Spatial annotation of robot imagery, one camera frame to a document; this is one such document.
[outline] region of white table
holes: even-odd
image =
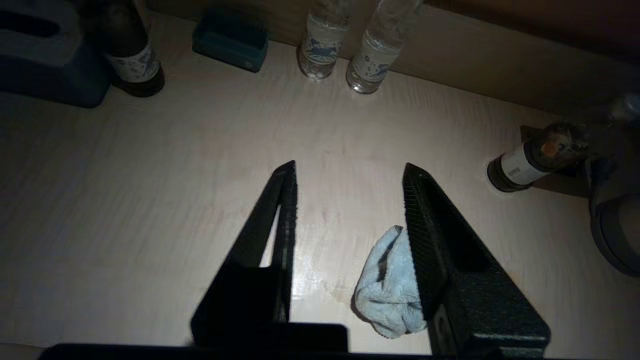
[[[440,183],[552,330],[547,357],[634,359],[640,283],[591,238],[587,202],[495,191],[486,164],[555,115],[395,73],[372,95],[315,83],[270,43],[252,74],[191,52],[195,23],[152,14],[167,83],[85,110],[0,95],[0,343],[185,345],[189,319],[270,173],[298,164],[291,316],[343,323],[353,352],[429,353],[351,311],[379,236],[404,225],[401,178]]]

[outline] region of bottle label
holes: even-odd
[[[332,28],[313,17],[307,19],[307,36],[302,53],[312,63],[327,65],[335,62],[344,34],[349,28]]]
[[[363,41],[360,52],[353,58],[353,70],[366,81],[382,81],[398,54],[399,52],[381,52],[374,49],[368,41]]]
[[[507,178],[518,185],[531,184],[548,174],[531,166],[524,154],[524,144],[502,155],[500,164]]]
[[[158,61],[153,48],[151,48],[151,40],[147,42],[147,45],[138,54],[133,56],[124,58],[109,54],[105,54],[105,56],[116,74],[130,83],[149,81],[160,69],[160,61]]]

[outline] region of dark glass bottle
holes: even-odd
[[[591,108],[555,122],[516,149],[489,163],[491,184],[503,192],[530,187],[535,180],[572,165],[606,146],[612,129],[640,118],[640,96],[625,95],[611,106]]]
[[[133,0],[73,0],[88,41],[104,53],[113,84],[147,97],[164,87],[164,72]]]

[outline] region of bottle bottom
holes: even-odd
[[[526,190],[531,187],[531,184],[520,185],[509,180],[502,170],[501,164],[502,155],[495,158],[486,168],[486,175],[489,177],[491,184],[498,190],[506,193],[518,192],[520,190]]]
[[[158,69],[157,74],[145,81],[144,83],[130,83],[116,76],[113,82],[114,86],[121,88],[131,96],[149,97],[160,92],[164,87],[164,71],[162,65]]]
[[[378,81],[365,80],[362,76],[358,75],[353,68],[353,61],[349,63],[349,67],[347,68],[347,84],[349,84],[349,87],[353,91],[359,94],[372,94],[380,87],[383,80],[384,79]]]
[[[300,68],[300,71],[302,71],[302,74],[310,79],[324,79],[327,76],[331,75],[331,73],[333,72],[335,61],[331,64],[326,65],[316,64],[307,59],[302,51],[300,51],[300,48],[298,48],[296,54],[298,55],[298,67]]]

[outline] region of light blue cloth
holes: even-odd
[[[391,227],[371,250],[356,287],[355,307],[386,338],[426,328],[409,236],[401,226]]]

